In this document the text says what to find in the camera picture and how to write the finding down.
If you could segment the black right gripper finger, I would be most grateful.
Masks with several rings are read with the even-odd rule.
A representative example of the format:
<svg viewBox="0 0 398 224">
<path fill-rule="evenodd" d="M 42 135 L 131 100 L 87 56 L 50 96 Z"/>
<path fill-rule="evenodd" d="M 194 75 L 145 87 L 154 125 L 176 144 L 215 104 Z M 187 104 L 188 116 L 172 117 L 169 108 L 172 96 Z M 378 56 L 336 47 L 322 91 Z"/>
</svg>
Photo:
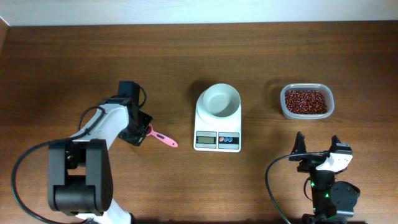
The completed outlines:
<svg viewBox="0 0 398 224">
<path fill-rule="evenodd" d="M 299 131 L 296 135 L 291 154 L 303 154 L 306 152 L 305 136 Z"/>
<path fill-rule="evenodd" d="M 337 145 L 338 143 L 340 143 L 341 141 L 339 140 L 337 135 L 334 135 L 331 138 L 331 146 L 329 148 L 329 152 L 335 152 L 337 151 L 340 147 Z"/>
</svg>

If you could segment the pink measuring scoop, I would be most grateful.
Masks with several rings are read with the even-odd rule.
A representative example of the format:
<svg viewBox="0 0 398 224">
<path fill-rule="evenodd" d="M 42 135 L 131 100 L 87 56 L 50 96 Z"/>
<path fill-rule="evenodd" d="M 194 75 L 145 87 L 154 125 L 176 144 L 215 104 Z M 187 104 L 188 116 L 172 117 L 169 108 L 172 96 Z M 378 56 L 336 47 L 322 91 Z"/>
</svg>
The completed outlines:
<svg viewBox="0 0 398 224">
<path fill-rule="evenodd" d="M 162 133 L 158 133 L 153 129 L 151 124 L 149 125 L 149 132 L 147 133 L 147 136 L 153 136 L 170 147 L 178 147 L 178 143 L 175 140 Z"/>
</svg>

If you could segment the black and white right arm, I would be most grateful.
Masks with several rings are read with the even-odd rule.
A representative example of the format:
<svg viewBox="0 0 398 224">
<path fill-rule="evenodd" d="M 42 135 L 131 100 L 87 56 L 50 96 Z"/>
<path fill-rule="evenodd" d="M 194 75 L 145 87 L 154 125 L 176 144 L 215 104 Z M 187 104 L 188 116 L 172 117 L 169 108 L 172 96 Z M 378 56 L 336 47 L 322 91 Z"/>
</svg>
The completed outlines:
<svg viewBox="0 0 398 224">
<path fill-rule="evenodd" d="M 311 185 L 313 214 L 304 214 L 302 223 L 347 223 L 354 216 L 354 206 L 360 196 L 355 185 L 337 181 L 336 175 L 345 171 L 353 159 L 353 151 L 334 135 L 329 150 L 320 154 L 307 152 L 304 135 L 298 132 L 290 161 L 298 161 L 297 171 L 308 173 Z"/>
</svg>

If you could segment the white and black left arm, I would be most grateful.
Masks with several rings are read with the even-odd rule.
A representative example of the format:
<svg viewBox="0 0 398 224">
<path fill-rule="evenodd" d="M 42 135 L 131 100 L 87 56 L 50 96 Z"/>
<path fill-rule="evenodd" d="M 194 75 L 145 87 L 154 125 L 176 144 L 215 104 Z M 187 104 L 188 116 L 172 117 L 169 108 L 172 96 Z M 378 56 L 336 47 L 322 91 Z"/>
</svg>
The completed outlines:
<svg viewBox="0 0 398 224">
<path fill-rule="evenodd" d="M 135 223 L 113 198 L 108 150 L 116 138 L 140 146 L 153 118 L 130 98 L 104 100 L 95 109 L 77 133 L 49 146 L 49 207 L 94 223 Z"/>
</svg>

